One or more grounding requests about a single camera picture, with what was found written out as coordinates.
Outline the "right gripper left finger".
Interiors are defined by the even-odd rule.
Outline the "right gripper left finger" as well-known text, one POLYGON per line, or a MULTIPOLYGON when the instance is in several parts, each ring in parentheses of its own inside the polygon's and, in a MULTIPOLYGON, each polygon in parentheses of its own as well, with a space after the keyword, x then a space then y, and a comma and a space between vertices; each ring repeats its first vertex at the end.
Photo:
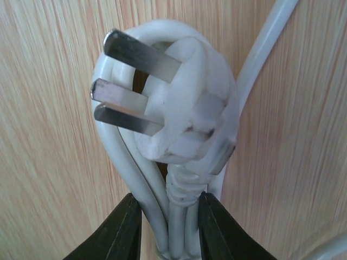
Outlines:
POLYGON ((128 193, 102 224, 65 259, 140 259, 142 210, 128 193))

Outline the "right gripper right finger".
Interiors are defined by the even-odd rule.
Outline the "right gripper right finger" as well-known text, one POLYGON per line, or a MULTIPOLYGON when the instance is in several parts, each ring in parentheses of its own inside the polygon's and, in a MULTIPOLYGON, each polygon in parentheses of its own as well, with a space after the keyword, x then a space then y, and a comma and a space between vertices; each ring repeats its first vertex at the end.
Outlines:
POLYGON ((247 234, 213 194, 203 192, 198 204, 202 259, 275 259, 247 234))

